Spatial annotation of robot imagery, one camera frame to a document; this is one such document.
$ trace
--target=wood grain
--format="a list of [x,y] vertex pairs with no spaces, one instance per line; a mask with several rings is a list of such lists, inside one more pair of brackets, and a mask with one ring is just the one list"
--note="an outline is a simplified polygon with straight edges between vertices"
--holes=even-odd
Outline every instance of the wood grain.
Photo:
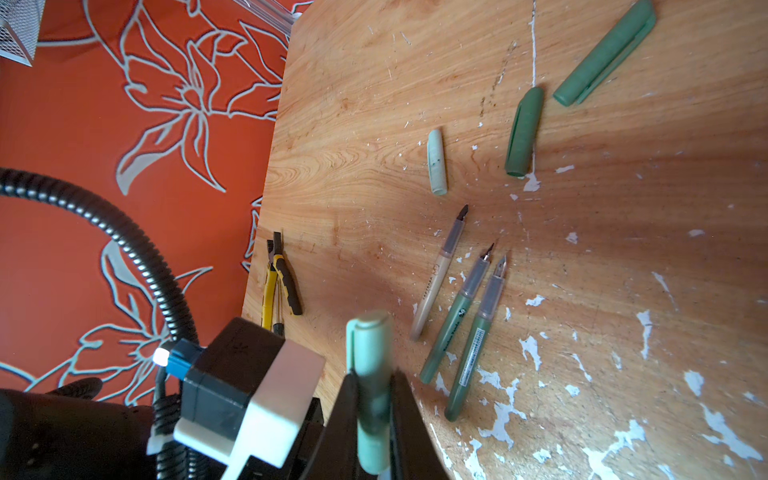
[[[720,436],[706,406],[768,455],[768,409],[743,395],[768,402],[768,4],[656,2],[656,28],[609,81],[582,105],[557,104],[551,93],[630,4],[536,1],[535,82],[548,98],[535,192],[503,168],[533,80],[532,2],[318,0],[296,23],[243,314],[260,318],[266,239],[280,230],[306,312],[287,318],[286,331],[328,360],[318,389],[325,411],[344,375],[344,325],[365,310],[392,311],[396,362],[409,376],[421,369],[461,280],[443,284],[418,343],[407,340],[413,304],[444,240],[437,232],[469,203],[457,256],[472,255],[449,276],[468,273],[491,242],[496,259],[510,253],[479,364],[502,387],[520,379],[514,407],[527,420],[511,414],[503,425],[509,449],[478,431],[493,429],[494,402],[509,404],[507,390],[475,376],[451,424],[446,397],[414,378],[425,422],[458,475],[473,478],[465,463],[474,438],[487,478],[587,478],[583,449],[607,451],[632,419],[645,441],[604,460],[620,478],[666,478],[659,465],[676,478],[768,475],[764,462],[702,436]],[[425,162],[438,127],[444,197],[430,193]],[[571,232],[578,243],[566,241]],[[537,294],[546,300],[526,306]],[[646,310],[647,360],[637,318]],[[468,329],[449,351],[461,354]],[[522,355],[529,336],[538,371]],[[449,388],[456,368],[441,365]],[[700,397],[684,380],[689,370],[705,378]],[[581,394],[571,398],[566,385]],[[540,449],[552,456],[543,464],[532,456]]]

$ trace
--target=orange wallpaper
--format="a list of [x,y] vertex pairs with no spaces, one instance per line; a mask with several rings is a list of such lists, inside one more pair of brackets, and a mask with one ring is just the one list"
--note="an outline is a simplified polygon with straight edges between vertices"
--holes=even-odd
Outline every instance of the orange wallpaper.
[[[242,309],[287,39],[227,0],[61,0],[40,41],[33,68],[0,59],[0,166],[126,211],[207,344]],[[42,204],[2,198],[0,223],[0,387],[96,375],[102,399],[148,402],[163,321],[121,251]]]

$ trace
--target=pen nib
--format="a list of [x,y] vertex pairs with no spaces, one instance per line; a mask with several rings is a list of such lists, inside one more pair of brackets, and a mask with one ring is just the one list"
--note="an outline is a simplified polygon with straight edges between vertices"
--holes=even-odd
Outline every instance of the pen nib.
[[491,250],[493,250],[493,246],[494,246],[494,245],[495,245],[495,243],[491,243],[491,246],[490,246],[490,247],[488,247],[488,249],[485,251],[485,253],[483,253],[483,254],[481,255],[481,258],[482,258],[483,260],[487,260],[487,259],[488,259],[488,257],[490,257],[490,256],[491,256]]
[[504,272],[506,270],[507,270],[507,256],[504,255],[504,258],[499,260],[498,265],[496,265],[496,270],[494,270],[493,275],[504,276]]
[[465,205],[464,208],[462,208],[462,211],[458,212],[458,217],[456,217],[456,220],[464,220],[464,217],[467,216],[467,212],[469,212],[469,205]]

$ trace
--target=light green pen cap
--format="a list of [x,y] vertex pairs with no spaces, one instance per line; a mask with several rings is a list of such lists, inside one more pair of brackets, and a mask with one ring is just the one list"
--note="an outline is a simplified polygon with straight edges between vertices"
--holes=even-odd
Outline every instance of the light green pen cap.
[[358,377],[357,457],[378,475],[389,467],[389,384],[392,378],[392,320],[382,310],[346,324],[346,368]]
[[637,0],[621,20],[608,32],[568,78],[554,91],[555,100],[567,107],[580,104],[592,91],[621,65],[656,25],[656,12],[651,0]]
[[442,134],[435,129],[429,132],[427,140],[427,167],[429,167],[429,186],[435,195],[448,193],[445,179],[445,153],[442,149]]
[[528,173],[543,105],[544,90],[541,87],[528,90],[520,100],[518,110],[515,112],[512,132],[509,135],[507,161],[504,163],[507,175],[524,177]]

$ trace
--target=flexible black hose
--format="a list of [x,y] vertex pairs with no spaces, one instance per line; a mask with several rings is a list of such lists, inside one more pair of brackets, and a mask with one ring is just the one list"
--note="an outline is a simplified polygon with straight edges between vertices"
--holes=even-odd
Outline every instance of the flexible black hose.
[[[1,167],[0,196],[25,198],[54,205],[69,210],[100,228],[128,255],[144,277],[165,318],[171,339],[174,342],[186,339],[195,345],[199,344],[187,301],[167,263],[144,231],[115,205],[66,181]],[[180,415],[180,397],[163,394],[162,398],[154,403],[154,408],[156,431],[172,434]],[[187,457],[187,448],[184,445],[175,441],[168,442],[157,454],[158,480],[205,478],[207,469],[204,465],[207,465],[207,458],[194,452],[193,461],[188,465]]]
[[75,380],[67,385],[60,386],[56,390],[48,392],[49,395],[68,396],[73,399],[92,400],[101,391],[104,383],[100,378],[89,376],[84,379]]
[[69,182],[11,168],[0,168],[0,196],[55,205],[102,229],[133,260],[145,278],[171,338],[199,343],[187,301],[170,268],[141,228],[115,205]]

